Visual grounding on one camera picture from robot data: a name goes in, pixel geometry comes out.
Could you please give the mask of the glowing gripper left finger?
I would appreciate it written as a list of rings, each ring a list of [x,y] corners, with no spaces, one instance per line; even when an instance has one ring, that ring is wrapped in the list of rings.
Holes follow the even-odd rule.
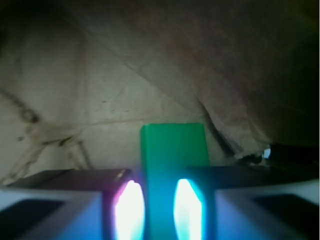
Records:
[[[127,168],[45,170],[0,189],[3,240],[141,240],[143,191]]]

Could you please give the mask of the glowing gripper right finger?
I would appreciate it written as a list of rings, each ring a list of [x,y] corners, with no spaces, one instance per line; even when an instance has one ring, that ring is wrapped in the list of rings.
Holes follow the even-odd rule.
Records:
[[[317,240],[320,181],[268,166],[188,167],[176,183],[180,240]]]

